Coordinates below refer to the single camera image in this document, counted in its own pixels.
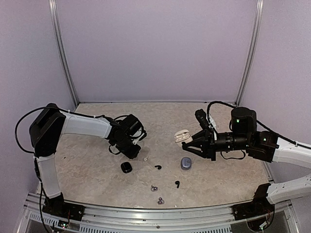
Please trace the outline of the white earbud charging case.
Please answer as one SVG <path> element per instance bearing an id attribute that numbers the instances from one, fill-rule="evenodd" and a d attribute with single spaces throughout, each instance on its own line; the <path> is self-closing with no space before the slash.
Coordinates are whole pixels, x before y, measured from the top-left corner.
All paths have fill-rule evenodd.
<path id="1" fill-rule="evenodd" d="M 182 144 L 183 142 L 188 143 L 192 141 L 190 132 L 186 129 L 180 130 L 174 134 L 175 143 Z"/>

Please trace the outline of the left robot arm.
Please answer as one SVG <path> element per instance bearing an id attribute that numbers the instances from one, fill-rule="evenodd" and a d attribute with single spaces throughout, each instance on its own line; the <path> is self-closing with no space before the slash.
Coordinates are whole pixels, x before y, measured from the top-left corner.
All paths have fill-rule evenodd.
<path id="1" fill-rule="evenodd" d="M 29 133 L 36 173 L 43 191 L 50 198 L 49 208 L 58 216 L 68 211 L 67 203 L 59 198 L 62 192 L 55 165 L 61 136 L 77 134 L 102 138 L 108 141 L 110 147 L 116 148 L 117 153 L 134 159 L 141 150 L 138 142 L 147 134 L 141 121 L 133 114 L 117 118 L 90 116 L 60 109 L 54 103 L 41 108 L 41 113 L 30 125 Z"/>

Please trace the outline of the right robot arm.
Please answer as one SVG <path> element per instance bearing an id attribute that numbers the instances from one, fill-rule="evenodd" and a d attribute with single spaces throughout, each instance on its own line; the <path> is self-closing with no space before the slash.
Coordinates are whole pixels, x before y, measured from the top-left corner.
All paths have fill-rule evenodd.
<path id="1" fill-rule="evenodd" d="M 287 139 L 271 129 L 258 131 L 257 114 L 245 107 L 233 107 L 231 110 L 230 131 L 219 133 L 210 120 L 208 111 L 199 109 L 195 117 L 201 131 L 191 136 L 182 130 L 175 134 L 175 142 L 183 150 L 212 161 L 216 153 L 241 150 L 244 154 L 261 161 L 281 162 L 301 167 L 311 167 L 311 147 Z M 309 196 L 311 194 L 311 177 L 306 175 L 299 179 L 283 183 L 266 183 L 260 185 L 253 201 L 248 205 L 252 215 L 258 216 L 268 204 Z"/>

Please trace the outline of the black earbud charging case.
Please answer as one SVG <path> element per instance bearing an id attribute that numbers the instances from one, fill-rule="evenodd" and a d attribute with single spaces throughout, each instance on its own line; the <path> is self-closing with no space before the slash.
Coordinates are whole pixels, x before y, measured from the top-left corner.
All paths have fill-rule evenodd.
<path id="1" fill-rule="evenodd" d="M 133 169 L 129 162 L 124 162 L 121 164 L 121 170 L 123 171 L 123 173 L 127 174 L 130 173 Z"/>

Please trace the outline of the blue-grey earbud case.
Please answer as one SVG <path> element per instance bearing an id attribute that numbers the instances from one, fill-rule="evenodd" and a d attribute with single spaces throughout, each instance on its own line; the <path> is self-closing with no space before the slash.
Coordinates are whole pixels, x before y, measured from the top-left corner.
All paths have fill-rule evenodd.
<path id="1" fill-rule="evenodd" d="M 192 167 L 192 161 L 189 157 L 183 157 L 180 162 L 182 170 L 190 170 Z"/>

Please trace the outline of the purple earbud upper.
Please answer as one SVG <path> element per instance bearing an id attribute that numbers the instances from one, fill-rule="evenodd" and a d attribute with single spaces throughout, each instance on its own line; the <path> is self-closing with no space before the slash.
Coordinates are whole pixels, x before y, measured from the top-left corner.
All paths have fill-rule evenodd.
<path id="1" fill-rule="evenodd" d="M 157 187 L 157 186 L 153 186 L 153 185 L 151 186 L 151 191 L 154 192 L 154 191 L 157 191 L 157 190 L 158 190 L 158 187 Z"/>

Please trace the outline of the purple earbud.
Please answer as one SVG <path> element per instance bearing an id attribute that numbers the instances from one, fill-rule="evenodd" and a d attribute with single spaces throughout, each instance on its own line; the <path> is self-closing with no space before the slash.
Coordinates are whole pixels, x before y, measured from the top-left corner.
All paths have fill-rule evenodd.
<path id="1" fill-rule="evenodd" d="M 165 201 L 163 200 L 163 198 L 158 198 L 158 201 L 157 201 L 158 204 L 164 204 Z"/>
<path id="2" fill-rule="evenodd" d="M 157 190 L 158 190 L 158 187 L 157 187 L 157 186 L 153 186 L 153 185 L 151 186 L 151 191 L 154 192 L 154 191 L 157 191 Z"/>

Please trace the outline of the purple earbud lower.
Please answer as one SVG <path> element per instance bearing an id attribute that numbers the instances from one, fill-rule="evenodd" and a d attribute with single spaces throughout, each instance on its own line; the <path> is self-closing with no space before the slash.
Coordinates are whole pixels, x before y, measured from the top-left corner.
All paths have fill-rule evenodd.
<path id="1" fill-rule="evenodd" d="M 163 200 L 163 198 L 158 198 L 158 201 L 157 201 L 158 204 L 164 204 L 165 201 Z"/>

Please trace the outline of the front aluminium rail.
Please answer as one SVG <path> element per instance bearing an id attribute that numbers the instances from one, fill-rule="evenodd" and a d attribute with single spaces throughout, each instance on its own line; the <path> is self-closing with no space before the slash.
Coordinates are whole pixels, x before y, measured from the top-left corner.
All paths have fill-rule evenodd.
<path id="1" fill-rule="evenodd" d="M 271 213 L 236 220 L 230 204 L 174 209 L 133 209 L 81 203 L 81 220 L 68 220 L 39 211 L 44 198 L 29 193 L 15 233 L 298 233 L 300 227 L 290 201 Z"/>

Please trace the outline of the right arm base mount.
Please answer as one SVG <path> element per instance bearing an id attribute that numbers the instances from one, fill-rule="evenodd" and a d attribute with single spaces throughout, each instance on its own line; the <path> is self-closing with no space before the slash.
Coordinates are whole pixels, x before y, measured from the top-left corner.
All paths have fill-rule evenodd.
<path id="1" fill-rule="evenodd" d="M 232 206 L 233 216 L 235 220 L 248 219 L 275 211 L 275 205 L 271 204 L 267 199 L 268 188 L 271 184 L 261 184 L 251 201 Z"/>

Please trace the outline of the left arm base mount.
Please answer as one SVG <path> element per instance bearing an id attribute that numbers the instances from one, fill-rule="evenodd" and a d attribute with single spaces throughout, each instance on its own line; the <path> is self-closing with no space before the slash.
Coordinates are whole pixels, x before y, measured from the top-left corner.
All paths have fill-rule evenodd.
<path id="1" fill-rule="evenodd" d="M 46 214 L 76 221 L 82 221 L 84 210 L 83 205 L 64 201 L 62 193 L 55 198 L 46 198 L 42 208 Z"/>

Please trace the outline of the right aluminium frame post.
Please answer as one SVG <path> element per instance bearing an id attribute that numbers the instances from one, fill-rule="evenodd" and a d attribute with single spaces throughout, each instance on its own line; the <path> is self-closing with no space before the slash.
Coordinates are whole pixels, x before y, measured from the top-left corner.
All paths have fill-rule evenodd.
<path id="1" fill-rule="evenodd" d="M 250 71 L 251 71 L 253 60 L 254 60 L 258 36 L 259 36 L 259 32 L 260 32 L 260 25 L 261 25 L 261 21 L 262 21 L 262 13 L 263 13 L 263 5 L 264 5 L 264 0 L 257 0 L 254 25 L 253 25 L 251 39 L 250 39 L 250 45 L 249 45 L 249 49 L 248 49 L 248 53 L 247 53 L 246 63 L 245 63 L 244 69 L 243 69 L 242 80 L 241 80 L 240 87 L 238 90 L 238 94 L 237 94 L 237 97 L 235 100 L 236 106 L 241 105 L 243 95 L 245 93 L 246 85 L 247 85 L 247 82 L 248 82 L 248 79 L 250 76 Z"/>

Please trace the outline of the aluminium frame post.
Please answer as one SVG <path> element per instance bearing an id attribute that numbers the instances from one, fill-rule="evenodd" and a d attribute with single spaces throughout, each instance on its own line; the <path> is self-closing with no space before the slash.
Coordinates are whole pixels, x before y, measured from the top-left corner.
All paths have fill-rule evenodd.
<path id="1" fill-rule="evenodd" d="M 69 88 L 69 93 L 72 99 L 72 102 L 75 107 L 79 105 L 79 99 L 78 95 L 76 93 L 76 89 L 73 83 L 73 79 L 71 77 L 70 69 L 69 69 L 69 64 L 65 52 L 65 47 L 64 43 L 62 40 L 62 33 L 61 33 L 61 27 L 60 27 L 60 21 L 58 17 L 58 11 L 57 11 L 57 1 L 56 0 L 48 0 L 49 3 L 49 9 L 50 9 L 50 14 L 51 14 L 51 20 L 52 20 L 52 27 L 55 35 L 55 40 L 57 44 L 57 49 L 59 53 L 59 58 L 61 62 L 61 66 L 63 68 L 63 72 L 65 75 L 65 80 Z"/>
<path id="2" fill-rule="evenodd" d="M 261 25 L 261 21 L 262 21 L 262 13 L 263 13 L 263 5 L 264 5 L 264 0 L 257 0 L 254 25 L 253 25 L 251 39 L 250 39 L 250 45 L 249 45 L 249 49 L 248 49 L 248 53 L 247 53 L 246 63 L 245 63 L 244 69 L 243 69 L 242 80 L 241 80 L 240 87 L 238 90 L 238 94 L 237 94 L 237 97 L 235 100 L 236 106 L 241 105 L 243 95 L 245 93 L 246 85 L 247 85 L 247 82 L 248 82 L 248 79 L 250 76 L 250 71 L 251 71 L 253 60 L 254 60 L 258 36 L 259 36 L 259 32 L 260 32 L 260 25 Z"/>

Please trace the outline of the left aluminium frame post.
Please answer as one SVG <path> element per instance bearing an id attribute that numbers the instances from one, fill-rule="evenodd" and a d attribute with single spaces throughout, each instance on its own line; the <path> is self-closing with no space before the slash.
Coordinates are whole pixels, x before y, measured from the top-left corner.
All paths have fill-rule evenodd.
<path id="1" fill-rule="evenodd" d="M 49 3 L 49 9 L 50 9 L 50 14 L 51 14 L 51 20 L 52 20 L 52 27 L 55 35 L 55 40 L 57 44 L 57 49 L 59 53 L 59 58 L 61 62 L 61 66 L 63 68 L 63 72 L 65 75 L 65 80 L 69 88 L 69 93 L 72 99 L 72 102 L 75 107 L 79 105 L 79 99 L 78 95 L 76 93 L 76 89 L 73 83 L 73 79 L 71 77 L 70 69 L 69 69 L 69 64 L 65 52 L 65 47 L 64 43 L 62 40 L 62 33 L 61 33 L 61 27 L 60 27 L 60 21 L 58 17 L 58 11 L 57 11 L 57 1 L 56 0 L 48 0 Z"/>

